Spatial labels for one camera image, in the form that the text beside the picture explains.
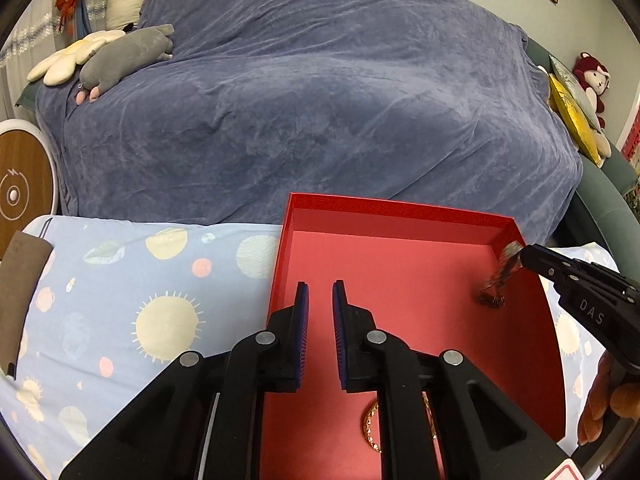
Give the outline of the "operator hand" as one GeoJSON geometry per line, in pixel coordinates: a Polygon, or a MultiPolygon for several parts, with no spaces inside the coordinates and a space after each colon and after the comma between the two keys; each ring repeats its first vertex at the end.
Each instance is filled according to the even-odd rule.
{"type": "Polygon", "coordinates": [[[588,394],[577,427],[577,442],[585,445],[597,441],[603,430],[603,416],[608,408],[620,418],[635,422],[640,414],[640,389],[638,382],[627,382],[613,387],[612,368],[614,358],[605,351],[598,365],[598,372],[588,394]]]}

